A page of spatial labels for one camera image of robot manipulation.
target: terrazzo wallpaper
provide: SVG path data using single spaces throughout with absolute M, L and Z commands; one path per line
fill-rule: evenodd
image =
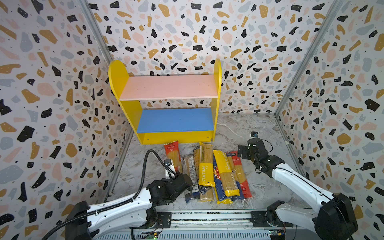
M 278 119 L 306 177 L 384 239 L 384 1 L 345 1 Z
M 332 0 L 89 0 L 114 59 L 131 76 L 213 74 L 222 61 L 221 113 L 275 112 Z M 210 99 L 141 101 L 209 107 Z
M 104 200 L 127 123 L 75 1 L 0 1 L 0 238 Z M 64 239 L 63 229 L 50 239 Z

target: red pasta package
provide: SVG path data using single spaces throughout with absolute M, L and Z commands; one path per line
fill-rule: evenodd
M 243 191 L 244 197 L 249 198 L 252 197 L 251 191 L 248 186 L 248 181 L 244 173 L 243 165 L 241 163 L 241 159 L 237 156 L 237 151 L 230 152 L 227 154 L 227 157 L 232 157 L 233 165 L 235 166 L 235 173 L 239 180 L 241 190 Z
M 181 158 L 179 153 L 179 141 L 174 141 L 169 144 L 164 144 L 166 150 L 167 158 L 172 159 L 175 171 L 177 174 L 183 173 Z

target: marble floor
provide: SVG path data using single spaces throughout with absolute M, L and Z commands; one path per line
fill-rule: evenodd
M 257 131 L 259 138 L 272 143 L 273 151 L 269 153 L 270 155 L 282 158 L 293 169 L 296 169 L 272 115 L 219 115 L 216 139 L 213 143 L 214 149 L 224 152 L 236 151 L 238 145 L 247 144 L 252 131 Z M 198 146 L 198 143 L 179 144 L 180 154 L 182 156 L 192 154 L 196 146 Z M 266 142 L 265 147 L 270 151 L 271 146 Z M 155 150 L 163 160 L 166 158 L 163 145 L 141 145 L 136 135 L 133 135 L 112 196 L 108 200 L 114 200 L 136 192 L 141 180 L 142 163 L 148 149 Z M 220 205 L 217 205 L 216 201 L 199 202 L 199 200 L 194 199 L 186 204 L 184 194 L 182 194 L 174 203 L 156 208 L 168 210 L 264 209 L 277 200 L 291 202 L 298 207 L 306 206 L 303 200 L 299 199 L 283 184 L 269 178 L 266 174 L 257 174 L 250 160 L 242 159 L 242 164 L 253 196 L 251 199 L 237 200 L 233 204 Z M 150 154 L 144 186 L 153 180 L 160 180 L 164 176 L 165 170 L 156 157 Z

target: wire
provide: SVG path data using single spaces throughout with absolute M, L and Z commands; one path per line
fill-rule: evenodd
M 149 234 L 151 234 L 151 233 L 153 233 L 153 232 L 155 232 L 158 228 L 159 228 L 159 222 L 158 222 L 159 220 L 157 219 L 156 220 L 156 228 L 155 228 L 155 230 L 153 230 L 152 232 L 150 232 Z
M 276 168 L 277 168 L 277 169 L 285 170 L 285 171 L 289 172 L 290 174 L 295 175 L 296 177 L 300 178 L 300 179 L 303 180 L 305 183 L 307 183 L 309 186 L 311 186 L 313 189 L 315 189 L 316 191 L 318 191 L 319 193 L 322 194 L 322 192 L 321 192 L 320 190 L 318 190 L 317 188 L 315 188 L 314 186 L 312 186 L 310 183 L 308 183 L 307 181 L 305 181 L 304 179 L 302 179 L 299 175 L 297 175 L 297 174 L 295 174 L 295 173 L 293 173 L 293 172 L 291 172 L 291 171 L 289 171 L 289 170 L 286 170 L 286 169 L 284 169 L 284 168 L 281 168 L 281 167 L 276 167 Z
M 133 235 L 133 227 L 131 227 L 131 238 L 132 238 L 132 240 L 136 240 L 135 236 Z
M 297 232 L 297 225 L 296 225 L 295 235 L 293 236 L 293 239 L 292 239 L 292 240 L 295 240 L 295 238 L 296 238 L 296 232 Z
M 51 229 L 49 232 L 47 232 L 45 234 L 45 236 L 41 239 L 41 240 L 47 240 L 54 232 L 56 232 L 57 230 L 59 230 L 60 228 L 78 220 L 78 219 L 84 219 L 85 217 L 88 217 L 88 216 L 91 216 L 91 215 L 94 215 L 94 214 L 97 214 L 97 213 L 101 213 L 101 212 L 105 212 L 105 211 L 108 211 L 108 210 L 111 210 L 111 209 L 114 209 L 114 208 L 117 208 L 117 207 L 121 207 L 125 204 L 128 204 L 130 202 L 133 202 L 134 199 L 136 199 L 138 197 L 138 195 L 140 194 L 141 192 L 141 189 L 143 188 L 143 185 L 144 185 L 144 179 L 145 179 L 145 170 L 146 170 L 146 166 L 147 166 L 147 159 L 148 159 L 148 155 L 150 153 L 153 153 L 157 159 L 159 160 L 159 162 L 161 163 L 161 165 L 167 169 L 168 171 L 172 172 L 175 176 L 176 176 L 176 173 L 169 168 L 169 166 L 166 166 L 164 164 L 164 162 L 161 160 L 161 158 L 159 157 L 159 155 L 157 154 L 157 152 L 155 152 L 153 149 L 150 149 L 146 152 L 145 156 L 144 156 L 144 162 L 143 162 L 143 169 L 142 169 L 142 174 L 141 174 L 141 181 L 140 181 L 140 185 L 139 185 L 139 189 L 137 190 L 137 192 L 135 193 L 135 195 L 130 198 L 130 199 L 127 199 L 125 201 L 122 201 L 122 202 L 119 202 L 119 203 L 116 203 L 114 205 L 111 205 L 111 206 L 108 206 L 108 207 L 104 207 L 104 208 L 101 208 L 101 209 L 98 209 L 98 210 L 94 210 L 94 211 L 91 211 L 91 212 L 86 212 L 86 213 L 83 213 L 83 214 L 80 214 L 72 219 L 68 219 L 67 221 L 65 222 L 62 222 L 61 224 L 55 226 L 53 229 Z
M 285 223 L 284 223 L 284 226 L 280 229 L 280 230 L 278 230 L 277 232 L 280 232 L 281 230 L 283 230 L 284 229 L 284 233 L 285 233 L 285 230 L 286 230 L 286 228 L 285 228 Z
M 164 229 L 163 220 L 161 220 L 160 218 L 159 218 L 159 220 L 161 221 L 161 231 L 158 234 L 160 234 L 163 231 L 163 229 Z
M 272 147 L 272 150 L 273 150 L 273 146 L 272 146 L 272 144 L 271 144 L 269 141 L 267 141 L 267 140 L 265 140 L 265 139 L 261 139 L 261 140 L 266 141 L 267 143 L 269 143 L 269 144 L 271 145 L 271 147 Z

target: pasta package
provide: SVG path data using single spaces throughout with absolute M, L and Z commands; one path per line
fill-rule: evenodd
M 181 165 L 181 158 L 179 153 L 179 142 L 174 141 L 169 144 L 164 144 L 166 150 L 167 158 L 171 159 L 175 167 L 177 174 L 183 173 L 183 168 Z
M 213 157 L 214 160 L 214 181 L 215 181 L 215 193 L 216 193 L 216 199 L 217 204 L 231 204 L 233 203 L 231 201 L 231 197 L 226 196 L 224 188 L 223 188 L 223 182 L 220 178 L 220 173 L 217 167 L 217 162 L 215 156 Z
M 193 159 L 195 162 L 195 169 L 197 173 L 197 181 L 199 182 L 199 165 L 200 165 L 200 149 L 197 148 L 193 152 Z M 201 202 L 209 202 L 214 200 L 212 187 L 206 187 L 199 185 L 199 195 Z
M 213 146 L 200 142 L 199 185 L 214 187 Z
M 235 171 L 235 165 L 233 164 L 233 159 L 232 159 L 232 155 L 231 155 L 231 153 L 227 153 L 227 159 L 228 159 L 228 163 L 229 163 L 229 165 L 231 166 L 232 174 L 233 174 L 233 177 L 235 178 L 237 188 L 240 190 L 240 191 L 239 191 L 240 195 L 239 195 L 239 196 L 233 196 L 233 197 L 232 197 L 232 201 L 235 201 L 235 200 L 244 200 L 245 197 L 244 197 L 244 194 L 243 194 L 243 191 L 242 191 L 242 189 L 241 189 L 241 185 L 240 185 L 239 179 L 238 179 L 237 174 L 236 174 L 236 171 Z
M 235 175 L 240 183 L 240 189 L 243 192 L 245 198 L 252 197 L 251 191 L 248 186 L 248 181 L 244 173 L 243 165 L 241 159 L 237 156 L 237 151 L 233 151 L 227 154 L 228 160 L 231 159 L 233 162 L 233 167 L 235 170 Z
M 214 188 L 209 187 L 205 194 L 200 195 L 200 202 L 211 202 L 214 200 Z
M 232 174 L 232 169 L 229 165 L 227 155 L 224 152 L 218 150 L 214 150 L 213 153 L 215 156 L 218 173 L 220 174 L 220 179 L 223 185 L 225 195 L 227 197 L 236 195 L 239 196 L 240 190 L 236 185 L 235 177 Z
M 184 159 L 183 169 L 186 172 L 186 174 L 191 178 L 192 187 L 193 187 L 192 191 L 187 191 L 187 193 L 185 194 L 185 201 L 186 203 L 189 203 L 192 199 L 200 198 L 199 183 L 196 175 L 194 157 L 186 156 L 183 159 Z

